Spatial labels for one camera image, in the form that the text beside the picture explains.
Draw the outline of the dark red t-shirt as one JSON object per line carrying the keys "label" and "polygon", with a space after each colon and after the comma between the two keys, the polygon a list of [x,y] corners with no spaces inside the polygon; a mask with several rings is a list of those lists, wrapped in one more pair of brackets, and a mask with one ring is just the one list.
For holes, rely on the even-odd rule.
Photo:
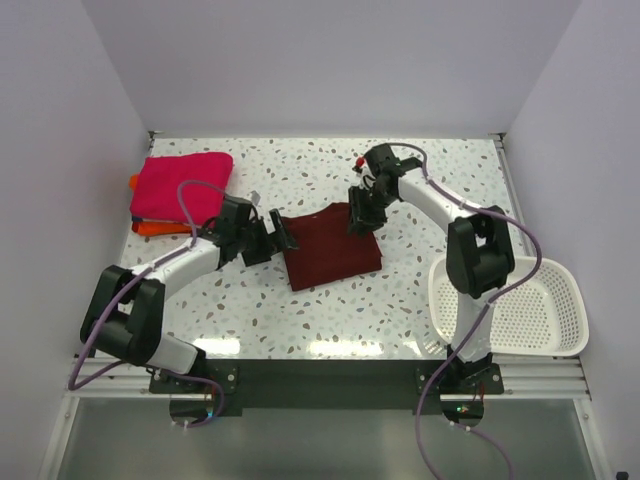
{"label": "dark red t-shirt", "polygon": [[373,234],[350,234],[349,205],[332,203],[315,213],[283,219],[298,247],[283,252],[291,290],[321,286],[382,269]]}

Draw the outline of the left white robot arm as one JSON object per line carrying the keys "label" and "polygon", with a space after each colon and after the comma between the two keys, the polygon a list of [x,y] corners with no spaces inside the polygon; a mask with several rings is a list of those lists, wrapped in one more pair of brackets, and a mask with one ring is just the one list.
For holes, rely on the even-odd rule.
{"label": "left white robot arm", "polygon": [[82,323],[81,341],[125,363],[171,371],[173,382],[185,392],[200,390],[207,380],[206,354],[163,332],[165,302],[238,256],[252,266],[296,250],[278,210],[269,215],[273,232],[251,201],[226,196],[219,215],[205,221],[181,247],[135,268],[106,268]]}

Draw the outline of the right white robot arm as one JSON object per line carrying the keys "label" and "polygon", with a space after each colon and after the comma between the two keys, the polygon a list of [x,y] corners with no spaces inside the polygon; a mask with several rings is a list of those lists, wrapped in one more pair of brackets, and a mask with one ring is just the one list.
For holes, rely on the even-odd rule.
{"label": "right white robot arm", "polygon": [[386,209],[406,202],[439,226],[446,236],[445,269],[458,292],[454,337],[448,345],[445,379],[459,393],[469,392],[492,363],[490,301],[505,287],[515,268],[508,219],[497,207],[481,207],[437,184],[421,157],[399,158],[391,142],[376,145],[356,160],[359,184],[348,191],[348,232],[358,235],[381,229]]}

